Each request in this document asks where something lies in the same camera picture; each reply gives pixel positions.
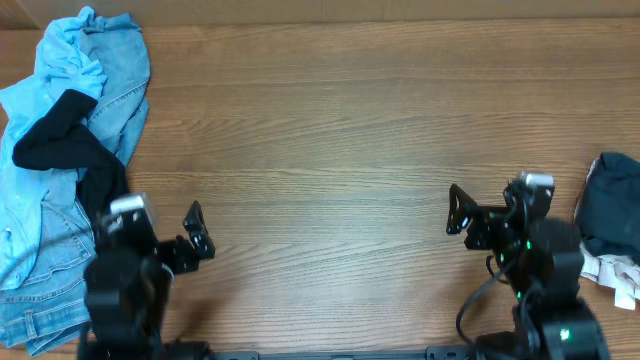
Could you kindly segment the black t-shirt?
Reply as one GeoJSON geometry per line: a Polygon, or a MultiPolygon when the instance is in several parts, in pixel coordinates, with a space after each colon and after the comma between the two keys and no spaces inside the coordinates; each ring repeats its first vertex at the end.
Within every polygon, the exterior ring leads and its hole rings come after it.
{"type": "Polygon", "coordinates": [[[73,89],[65,90],[14,146],[15,165],[29,170],[81,170],[76,197],[91,220],[108,212],[110,203],[129,193],[125,171],[135,151],[126,136],[109,150],[83,123],[98,101],[73,89]]]}

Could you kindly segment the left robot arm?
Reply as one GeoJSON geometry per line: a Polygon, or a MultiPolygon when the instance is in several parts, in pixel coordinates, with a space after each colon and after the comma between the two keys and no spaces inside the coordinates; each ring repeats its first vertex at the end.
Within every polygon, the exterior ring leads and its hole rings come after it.
{"type": "Polygon", "coordinates": [[[96,257],[84,271],[90,322],[81,332],[79,359],[205,360],[203,341],[165,343],[161,326],[172,283],[215,257],[201,205],[191,204],[187,235],[161,242],[142,193],[111,202],[97,220],[96,257]]]}

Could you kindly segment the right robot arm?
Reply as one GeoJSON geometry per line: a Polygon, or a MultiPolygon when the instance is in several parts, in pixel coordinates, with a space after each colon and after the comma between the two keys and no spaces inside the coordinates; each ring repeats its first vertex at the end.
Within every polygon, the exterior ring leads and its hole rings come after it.
{"type": "Polygon", "coordinates": [[[470,359],[605,360],[610,352],[602,328],[579,295],[584,265],[579,230],[549,216],[554,179],[527,174],[508,183],[502,206],[483,206],[461,187],[449,189],[446,232],[464,233],[469,250],[486,250],[491,275],[470,295],[467,311],[496,283],[511,287],[517,303],[514,328],[470,339],[470,359]]]}

